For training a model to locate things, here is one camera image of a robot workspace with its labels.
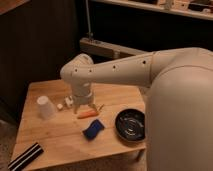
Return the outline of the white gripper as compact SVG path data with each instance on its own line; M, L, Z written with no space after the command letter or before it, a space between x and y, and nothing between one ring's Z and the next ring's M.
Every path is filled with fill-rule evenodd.
M88 105L90 108L97 110L96 105L93 103L94 100L94 93L89 92L87 95L75 95L72 94L73 99L73 112L74 114L77 114L77 111L79 109L79 105Z

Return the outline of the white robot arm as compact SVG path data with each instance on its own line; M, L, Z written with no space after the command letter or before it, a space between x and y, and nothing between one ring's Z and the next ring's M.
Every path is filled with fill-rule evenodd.
M76 107L93 101L93 83L146 87L147 171L213 171L213 51L160 50L98 64L79 54L60 76Z

